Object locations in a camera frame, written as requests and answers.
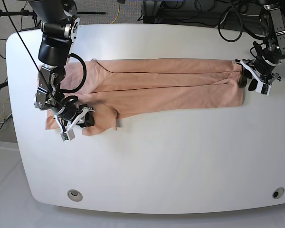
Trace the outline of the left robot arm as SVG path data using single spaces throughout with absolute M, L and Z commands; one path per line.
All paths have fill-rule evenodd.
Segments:
M 280 81 L 281 77 L 273 70 L 285 60 L 285 0 L 254 0 L 253 4 L 260 6 L 259 20 L 265 29 L 264 37 L 258 36 L 249 30 L 242 19 L 241 8 L 246 3 L 240 0 L 238 3 L 228 1 L 228 8 L 221 14 L 217 29 L 227 15 L 234 11 L 237 15 L 240 31 L 235 39 L 228 40 L 229 43 L 240 39 L 246 32 L 255 39 L 249 52 L 253 59 L 236 60 L 242 66 L 242 73 L 238 82 L 240 88 L 248 87 L 249 91 L 256 91 L 263 95 L 269 95 L 272 83 Z

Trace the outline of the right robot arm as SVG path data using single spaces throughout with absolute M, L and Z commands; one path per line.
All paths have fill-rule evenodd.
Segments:
M 90 114 L 93 109 L 86 104 L 77 106 L 78 97 L 74 95 L 87 78 L 83 59 L 71 53 L 80 22 L 76 3 L 73 0 L 30 0 L 28 3 L 41 20 L 42 32 L 38 58 L 43 65 L 38 74 L 35 107 L 52 111 L 63 133 L 73 125 L 81 128 L 93 126 L 95 121 Z M 66 76 L 65 65 L 71 57 L 80 62 L 82 79 L 77 87 L 62 89 L 60 85 Z

